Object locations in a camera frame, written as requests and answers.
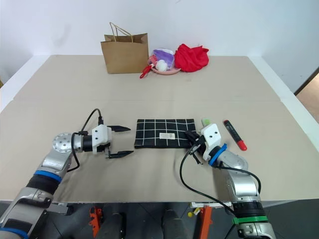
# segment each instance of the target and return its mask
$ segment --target pink plate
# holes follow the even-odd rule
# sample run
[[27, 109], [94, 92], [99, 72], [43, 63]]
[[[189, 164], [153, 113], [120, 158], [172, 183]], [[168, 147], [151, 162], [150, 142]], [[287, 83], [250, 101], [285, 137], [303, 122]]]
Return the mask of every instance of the pink plate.
[[180, 71], [180, 68], [173, 68], [171, 70], [167, 70], [167, 71], [158, 71], [155, 67], [152, 67], [152, 71], [161, 74], [161, 75], [172, 75], [172, 74], [176, 74], [177, 72]]

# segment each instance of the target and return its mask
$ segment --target black pouch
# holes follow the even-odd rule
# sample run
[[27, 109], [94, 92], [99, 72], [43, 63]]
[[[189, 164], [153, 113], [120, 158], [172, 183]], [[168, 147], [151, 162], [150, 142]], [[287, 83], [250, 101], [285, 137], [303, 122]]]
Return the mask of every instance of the black pouch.
[[190, 148], [185, 131], [196, 132], [194, 119], [138, 119], [135, 148]]

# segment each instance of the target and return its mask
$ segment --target white ball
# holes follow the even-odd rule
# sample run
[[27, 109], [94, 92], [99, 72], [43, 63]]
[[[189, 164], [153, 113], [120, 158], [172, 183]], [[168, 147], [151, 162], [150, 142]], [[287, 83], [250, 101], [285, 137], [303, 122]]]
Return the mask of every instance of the white ball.
[[164, 60], [157, 61], [155, 68], [158, 71], [166, 71], [167, 70], [167, 63]]

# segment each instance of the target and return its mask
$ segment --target beige table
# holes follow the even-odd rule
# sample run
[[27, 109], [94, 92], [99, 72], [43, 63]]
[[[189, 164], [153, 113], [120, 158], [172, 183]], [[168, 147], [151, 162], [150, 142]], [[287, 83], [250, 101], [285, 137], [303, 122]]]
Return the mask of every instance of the beige table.
[[[222, 142], [245, 157], [262, 181], [263, 200], [319, 198], [319, 153], [247, 57], [211, 57], [195, 73], [108, 75], [102, 56], [51, 56], [0, 114], [0, 199], [12, 200], [60, 132], [78, 131], [93, 108], [114, 134], [113, 150], [133, 150], [137, 119], [201, 118], [217, 123]], [[226, 131], [228, 119], [245, 140], [243, 152]], [[88, 126], [96, 124], [93, 120]], [[55, 193], [60, 202], [205, 201], [180, 182], [183, 149], [137, 149], [121, 159], [79, 154]], [[228, 200], [218, 170], [189, 157], [185, 181]]]

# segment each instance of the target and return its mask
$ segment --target paper bag handle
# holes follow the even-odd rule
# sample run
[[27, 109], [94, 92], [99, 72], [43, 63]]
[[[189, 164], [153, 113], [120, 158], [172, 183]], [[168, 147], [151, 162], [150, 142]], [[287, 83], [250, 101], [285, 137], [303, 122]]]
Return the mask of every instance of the paper bag handle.
[[129, 32], [125, 31], [124, 29], [120, 28], [119, 26], [115, 25], [114, 23], [110, 22], [110, 26], [111, 26], [111, 29], [112, 29], [112, 32], [113, 32], [113, 37], [114, 37], [114, 41], [115, 41], [115, 42], [116, 42], [116, 37], [115, 37], [115, 34], [114, 34], [114, 30], [113, 30], [112, 25], [113, 25], [114, 28], [115, 28], [116, 36], [119, 36], [119, 35], [118, 35], [118, 30], [119, 30], [119, 31], [120, 31], [121, 33], [123, 33], [124, 35], [126, 35], [126, 36], [131, 36], [131, 40], [132, 40], [132, 42], [133, 42], [133, 36], [132, 36]]

